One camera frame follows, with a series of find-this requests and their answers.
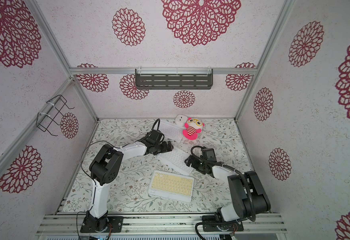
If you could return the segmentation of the white keyboard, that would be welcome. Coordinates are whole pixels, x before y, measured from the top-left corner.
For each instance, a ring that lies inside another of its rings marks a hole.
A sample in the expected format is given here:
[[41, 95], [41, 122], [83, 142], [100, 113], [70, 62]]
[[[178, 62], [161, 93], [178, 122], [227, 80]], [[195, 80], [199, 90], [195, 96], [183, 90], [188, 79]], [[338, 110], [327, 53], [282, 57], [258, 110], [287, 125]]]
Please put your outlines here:
[[172, 151], [166, 153], [158, 154], [158, 159], [163, 163], [168, 165], [174, 171], [189, 176], [193, 168], [188, 167], [185, 163], [185, 160], [190, 155], [179, 148], [174, 147]]
[[185, 130], [185, 128], [168, 121], [161, 121], [159, 130], [167, 139], [180, 142], [184, 137], [183, 130]]

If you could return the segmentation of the yellow keyboard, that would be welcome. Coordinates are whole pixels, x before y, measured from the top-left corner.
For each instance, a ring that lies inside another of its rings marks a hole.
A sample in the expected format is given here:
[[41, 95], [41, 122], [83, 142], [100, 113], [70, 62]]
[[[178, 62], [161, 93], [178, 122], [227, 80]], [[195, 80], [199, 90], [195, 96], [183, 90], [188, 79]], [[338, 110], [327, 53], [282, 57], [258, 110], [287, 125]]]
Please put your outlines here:
[[148, 194], [190, 203], [192, 201], [194, 178], [155, 170], [149, 185]]

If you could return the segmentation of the white keyboard back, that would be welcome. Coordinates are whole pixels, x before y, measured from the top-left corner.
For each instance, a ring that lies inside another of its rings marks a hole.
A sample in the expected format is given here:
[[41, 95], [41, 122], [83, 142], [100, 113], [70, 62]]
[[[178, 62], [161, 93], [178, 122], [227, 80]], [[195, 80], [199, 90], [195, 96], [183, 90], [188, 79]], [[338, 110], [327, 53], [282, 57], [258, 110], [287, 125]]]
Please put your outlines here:
[[184, 137], [183, 130], [185, 130], [185, 128], [168, 121], [161, 121], [159, 130], [167, 139], [180, 142]]

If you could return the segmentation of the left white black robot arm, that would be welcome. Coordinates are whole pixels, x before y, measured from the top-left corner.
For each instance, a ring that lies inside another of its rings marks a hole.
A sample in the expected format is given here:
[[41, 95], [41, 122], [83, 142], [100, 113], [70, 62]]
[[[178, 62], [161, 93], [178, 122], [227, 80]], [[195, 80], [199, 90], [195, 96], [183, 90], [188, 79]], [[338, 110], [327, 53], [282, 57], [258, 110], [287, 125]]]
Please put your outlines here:
[[106, 143], [101, 147], [91, 162], [90, 178], [93, 180], [92, 205], [89, 213], [100, 219], [108, 213], [107, 201], [111, 183], [118, 176], [123, 160], [145, 155], [158, 155], [171, 152], [174, 149], [171, 141], [164, 140], [164, 134], [152, 130], [141, 140], [124, 147], [114, 147]]

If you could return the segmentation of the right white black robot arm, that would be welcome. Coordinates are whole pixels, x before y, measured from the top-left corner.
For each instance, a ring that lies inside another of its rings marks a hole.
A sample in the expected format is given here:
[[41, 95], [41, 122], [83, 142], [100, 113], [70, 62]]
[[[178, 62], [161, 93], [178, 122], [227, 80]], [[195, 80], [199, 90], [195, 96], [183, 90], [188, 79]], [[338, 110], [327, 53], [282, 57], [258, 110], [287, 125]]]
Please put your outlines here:
[[242, 173], [223, 162], [217, 161], [215, 150], [212, 148], [194, 146], [191, 155], [185, 160], [203, 175], [209, 175], [228, 184], [231, 203], [217, 209], [217, 222], [228, 223], [236, 220], [254, 222], [258, 214], [271, 210], [271, 203], [266, 191], [255, 171]]

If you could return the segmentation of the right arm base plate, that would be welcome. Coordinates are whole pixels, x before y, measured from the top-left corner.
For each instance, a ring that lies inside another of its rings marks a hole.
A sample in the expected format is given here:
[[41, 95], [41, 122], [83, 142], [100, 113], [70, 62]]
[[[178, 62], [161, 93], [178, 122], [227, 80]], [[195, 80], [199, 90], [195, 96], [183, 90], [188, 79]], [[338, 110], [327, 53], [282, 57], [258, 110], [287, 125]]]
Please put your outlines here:
[[202, 223], [204, 232], [242, 232], [244, 230], [243, 223], [239, 220], [224, 222], [217, 220], [215, 216], [204, 215]]

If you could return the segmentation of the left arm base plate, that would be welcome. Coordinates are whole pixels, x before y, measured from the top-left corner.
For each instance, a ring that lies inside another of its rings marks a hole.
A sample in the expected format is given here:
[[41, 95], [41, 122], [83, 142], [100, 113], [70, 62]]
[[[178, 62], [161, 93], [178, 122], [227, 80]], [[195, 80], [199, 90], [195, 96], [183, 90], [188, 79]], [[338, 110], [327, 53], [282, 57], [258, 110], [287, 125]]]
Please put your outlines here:
[[101, 217], [97, 219], [92, 215], [85, 216], [80, 233], [120, 233], [124, 217]]

